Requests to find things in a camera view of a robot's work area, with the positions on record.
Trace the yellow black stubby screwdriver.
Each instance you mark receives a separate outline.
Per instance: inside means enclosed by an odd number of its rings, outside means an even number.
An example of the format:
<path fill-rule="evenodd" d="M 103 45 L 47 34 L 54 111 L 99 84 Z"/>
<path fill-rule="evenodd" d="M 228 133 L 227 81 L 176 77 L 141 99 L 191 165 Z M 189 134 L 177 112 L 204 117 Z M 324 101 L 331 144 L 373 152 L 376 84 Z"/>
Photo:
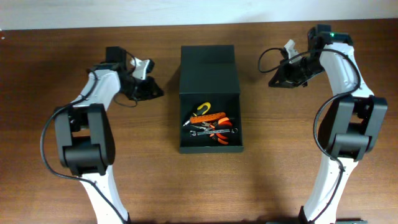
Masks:
<path fill-rule="evenodd" d="M 210 102 L 204 102 L 202 103 L 200 106 L 198 106 L 196 108 L 196 110 L 191 114 L 191 116 L 189 117 L 189 119 L 184 122 L 184 124 L 182 125 L 184 126 L 188 126 L 189 124 L 191 124 L 192 122 L 190 121 L 193 117 L 197 117 L 197 116 L 202 116 L 204 114 L 206 114 L 209 109 L 211 108 L 211 104 Z"/>

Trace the silver combination wrench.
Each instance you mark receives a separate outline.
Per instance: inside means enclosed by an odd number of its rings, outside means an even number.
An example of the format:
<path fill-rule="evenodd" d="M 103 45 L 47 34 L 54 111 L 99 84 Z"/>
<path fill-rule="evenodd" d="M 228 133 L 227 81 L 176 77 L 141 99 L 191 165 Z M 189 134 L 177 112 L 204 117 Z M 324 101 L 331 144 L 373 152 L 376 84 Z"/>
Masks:
<path fill-rule="evenodd" d="M 218 133 L 237 133 L 238 128 L 232 128 L 232 129 L 217 129 L 217 130 L 212 130 L 212 131 L 190 131 L 189 135 L 190 136 L 201 136 L 201 135 L 211 135 L 211 134 L 218 134 Z"/>

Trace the orange black long-nose pliers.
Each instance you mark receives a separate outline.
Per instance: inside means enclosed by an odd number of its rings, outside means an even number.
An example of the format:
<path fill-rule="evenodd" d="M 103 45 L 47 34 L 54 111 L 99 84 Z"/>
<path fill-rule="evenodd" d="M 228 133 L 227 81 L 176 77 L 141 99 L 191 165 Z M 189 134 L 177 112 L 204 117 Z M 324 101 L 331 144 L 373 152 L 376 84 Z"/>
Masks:
<path fill-rule="evenodd" d="M 194 128 L 200 129 L 200 131 L 189 131 L 189 135 L 194 136 L 204 136 L 207 135 L 212 140 L 223 144 L 229 144 L 228 134 L 232 134 L 236 132 L 236 129 L 233 128 L 232 122 L 229 118 L 221 118 L 212 122 L 202 122 L 202 124 L 192 125 Z"/>

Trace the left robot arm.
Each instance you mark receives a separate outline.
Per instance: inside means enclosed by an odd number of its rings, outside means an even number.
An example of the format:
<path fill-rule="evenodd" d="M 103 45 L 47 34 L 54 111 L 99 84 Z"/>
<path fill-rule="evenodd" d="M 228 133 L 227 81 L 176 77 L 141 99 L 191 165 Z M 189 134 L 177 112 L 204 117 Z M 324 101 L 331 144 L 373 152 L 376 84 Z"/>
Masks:
<path fill-rule="evenodd" d="M 118 93 L 133 102 L 162 96 L 147 72 L 145 68 L 135 76 L 115 68 L 89 70 L 80 95 L 51 116 L 60 163 L 70 170 L 62 177 L 83 185 L 98 223 L 130 222 L 114 180 L 116 146 L 106 111 Z"/>

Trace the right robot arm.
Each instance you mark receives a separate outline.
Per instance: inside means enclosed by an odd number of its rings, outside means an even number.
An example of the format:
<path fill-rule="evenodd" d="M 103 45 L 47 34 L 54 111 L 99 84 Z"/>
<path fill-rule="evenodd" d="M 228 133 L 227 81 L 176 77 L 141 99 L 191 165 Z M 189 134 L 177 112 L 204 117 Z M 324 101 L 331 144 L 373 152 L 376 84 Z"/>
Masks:
<path fill-rule="evenodd" d="M 336 223 L 337 208 L 351 173 L 377 141 L 388 105 L 367 86 L 349 43 L 331 42 L 298 53 L 288 41 L 280 52 L 271 87 L 306 85 L 325 72 L 332 97 L 313 122 L 315 144 L 322 153 L 313 190 L 301 206 L 298 223 Z"/>

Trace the black open cardboard box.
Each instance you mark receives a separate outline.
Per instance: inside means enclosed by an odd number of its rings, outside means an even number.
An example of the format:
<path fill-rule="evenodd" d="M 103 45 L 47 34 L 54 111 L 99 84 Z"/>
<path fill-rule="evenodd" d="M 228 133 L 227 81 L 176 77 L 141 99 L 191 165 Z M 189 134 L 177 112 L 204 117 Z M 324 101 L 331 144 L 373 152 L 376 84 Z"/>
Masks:
<path fill-rule="evenodd" d="M 239 78 L 232 45 L 197 45 L 181 47 L 180 122 L 185 123 L 203 103 L 210 103 L 208 114 L 226 113 L 231 126 L 237 129 L 223 138 L 209 134 L 191 136 L 198 131 L 195 124 L 181 125 L 181 154 L 243 152 Z"/>

